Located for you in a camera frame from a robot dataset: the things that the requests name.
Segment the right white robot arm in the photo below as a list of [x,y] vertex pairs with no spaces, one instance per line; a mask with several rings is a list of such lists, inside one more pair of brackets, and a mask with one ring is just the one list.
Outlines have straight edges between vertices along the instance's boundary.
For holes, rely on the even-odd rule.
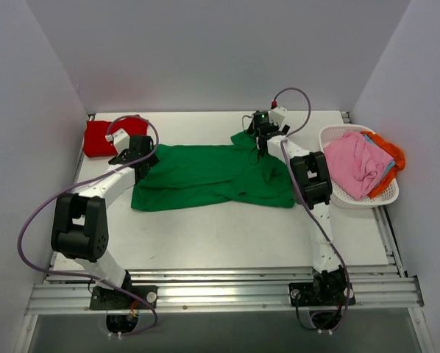
[[256,111],[246,130],[255,139],[259,155],[269,155],[283,162],[290,174],[296,203],[310,217],[308,223],[312,247],[312,297],[326,304],[343,294],[351,296],[349,274],[344,259],[333,243],[330,221],[330,201],[333,186],[325,155],[310,151],[290,139],[283,125],[287,109],[275,107]]

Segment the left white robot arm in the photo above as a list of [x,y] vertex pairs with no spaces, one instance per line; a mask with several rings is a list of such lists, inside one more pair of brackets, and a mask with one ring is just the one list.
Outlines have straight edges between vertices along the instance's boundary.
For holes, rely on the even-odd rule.
[[107,209],[126,190],[149,173],[159,159],[149,136],[125,136],[104,176],[75,193],[57,197],[52,227],[52,249],[94,276],[114,307],[125,308],[133,298],[131,279],[107,249]]

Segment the green t-shirt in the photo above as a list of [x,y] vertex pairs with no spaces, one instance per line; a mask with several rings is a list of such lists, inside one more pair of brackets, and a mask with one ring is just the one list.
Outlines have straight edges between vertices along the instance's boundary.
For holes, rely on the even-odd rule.
[[153,213],[225,202],[292,208],[285,164],[261,157],[243,132],[230,140],[229,145],[159,145],[159,162],[133,188],[131,208]]

